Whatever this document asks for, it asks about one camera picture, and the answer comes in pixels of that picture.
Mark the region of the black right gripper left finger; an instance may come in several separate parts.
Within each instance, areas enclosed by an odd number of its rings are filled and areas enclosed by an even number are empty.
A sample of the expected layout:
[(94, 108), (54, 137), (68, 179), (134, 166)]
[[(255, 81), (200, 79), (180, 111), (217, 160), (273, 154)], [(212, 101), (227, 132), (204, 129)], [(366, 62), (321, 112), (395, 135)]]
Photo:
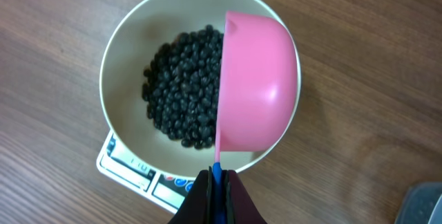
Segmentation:
[(212, 168), (202, 170), (169, 224), (212, 223), (213, 172)]

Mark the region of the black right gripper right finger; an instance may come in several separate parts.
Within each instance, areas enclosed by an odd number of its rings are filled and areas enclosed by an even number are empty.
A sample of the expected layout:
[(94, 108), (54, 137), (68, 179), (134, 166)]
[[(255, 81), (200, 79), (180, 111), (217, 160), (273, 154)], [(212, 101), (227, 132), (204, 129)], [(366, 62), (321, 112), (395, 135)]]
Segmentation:
[(267, 224), (234, 170), (224, 170), (224, 201), (227, 224)]

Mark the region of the pink scoop blue handle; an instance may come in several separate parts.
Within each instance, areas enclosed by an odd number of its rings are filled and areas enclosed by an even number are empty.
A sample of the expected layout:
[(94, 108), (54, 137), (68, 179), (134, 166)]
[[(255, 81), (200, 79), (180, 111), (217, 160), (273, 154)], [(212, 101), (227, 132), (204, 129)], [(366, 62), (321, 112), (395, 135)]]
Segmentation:
[(226, 223), (223, 151), (266, 151), (283, 137), (298, 98), (296, 49), (275, 19), (228, 11), (215, 135), (214, 223)]

